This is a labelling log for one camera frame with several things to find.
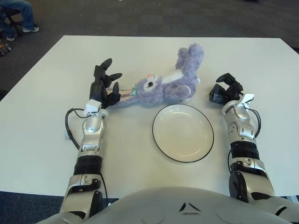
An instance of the toy eye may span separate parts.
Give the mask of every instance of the toy eye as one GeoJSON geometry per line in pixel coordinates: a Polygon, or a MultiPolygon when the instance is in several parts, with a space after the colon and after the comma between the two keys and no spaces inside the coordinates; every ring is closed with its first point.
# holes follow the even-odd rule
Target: toy eye
{"type": "Polygon", "coordinates": [[[147,88],[152,87],[154,84],[152,82],[149,82],[149,85],[147,86],[147,88]]]}

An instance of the person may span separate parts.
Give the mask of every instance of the person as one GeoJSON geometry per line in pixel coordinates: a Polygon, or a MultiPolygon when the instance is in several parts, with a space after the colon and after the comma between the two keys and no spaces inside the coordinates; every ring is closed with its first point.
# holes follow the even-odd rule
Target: person
{"type": "Polygon", "coordinates": [[[39,27],[34,26],[32,7],[29,2],[23,0],[0,0],[0,28],[4,31],[8,41],[13,41],[17,34],[15,30],[5,22],[5,8],[20,10],[23,17],[22,26],[24,33],[39,31],[39,27]]]}

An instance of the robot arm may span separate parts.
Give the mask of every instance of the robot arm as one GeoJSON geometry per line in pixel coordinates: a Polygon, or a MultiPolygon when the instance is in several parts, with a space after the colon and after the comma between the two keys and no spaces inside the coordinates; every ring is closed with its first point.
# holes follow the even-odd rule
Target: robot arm
{"type": "Polygon", "coordinates": [[[216,84],[210,92],[210,101],[224,104],[222,113],[228,126],[232,154],[230,196],[289,222],[298,222],[299,206],[284,198],[274,197],[274,189],[259,158],[254,129],[247,113],[254,94],[242,93],[242,86],[229,73],[219,77],[217,82],[229,85],[224,90],[216,84]]]}
{"type": "Polygon", "coordinates": [[[81,219],[88,219],[102,210],[101,164],[104,158],[106,107],[120,100],[119,86],[115,83],[112,93],[107,95],[106,88],[111,82],[121,77],[121,73],[107,76],[105,71],[111,65],[108,59],[95,67],[95,80],[90,88],[90,100],[86,104],[82,129],[84,137],[79,147],[77,163],[73,176],[69,180],[67,191],[60,212],[70,212],[81,219]]]}

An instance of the gray carpet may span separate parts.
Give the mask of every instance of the gray carpet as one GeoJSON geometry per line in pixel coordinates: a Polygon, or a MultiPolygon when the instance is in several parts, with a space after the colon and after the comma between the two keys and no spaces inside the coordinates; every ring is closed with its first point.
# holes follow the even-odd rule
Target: gray carpet
{"type": "MultiPolygon", "coordinates": [[[[16,37],[0,57],[0,89],[10,90],[63,35],[275,37],[299,47],[298,0],[28,1],[41,31],[16,37]]],[[[35,223],[61,201],[0,192],[0,224],[35,223]]]]}

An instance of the plush toy face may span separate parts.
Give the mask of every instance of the plush toy face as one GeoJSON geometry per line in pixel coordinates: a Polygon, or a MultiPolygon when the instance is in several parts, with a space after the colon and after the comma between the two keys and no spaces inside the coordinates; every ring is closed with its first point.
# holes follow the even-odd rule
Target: plush toy face
{"type": "Polygon", "coordinates": [[[161,78],[156,75],[148,75],[137,84],[137,94],[149,93],[161,85],[161,78]]]}

